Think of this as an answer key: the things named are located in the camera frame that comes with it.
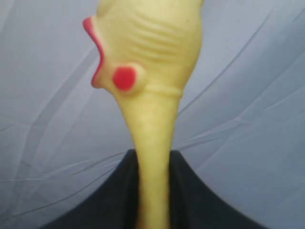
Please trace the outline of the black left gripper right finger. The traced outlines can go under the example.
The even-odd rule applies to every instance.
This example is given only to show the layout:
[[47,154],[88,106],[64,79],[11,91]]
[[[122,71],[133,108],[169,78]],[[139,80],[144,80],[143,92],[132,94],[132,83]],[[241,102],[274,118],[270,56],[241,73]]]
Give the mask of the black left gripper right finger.
[[170,219],[173,229],[262,229],[217,196],[180,151],[170,153]]

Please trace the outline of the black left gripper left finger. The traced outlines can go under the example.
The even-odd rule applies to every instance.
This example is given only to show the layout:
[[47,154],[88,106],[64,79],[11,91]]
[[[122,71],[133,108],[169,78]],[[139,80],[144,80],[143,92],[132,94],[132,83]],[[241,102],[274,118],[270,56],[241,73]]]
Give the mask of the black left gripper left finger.
[[133,229],[138,210],[138,184],[138,161],[132,149],[87,199],[42,228]]

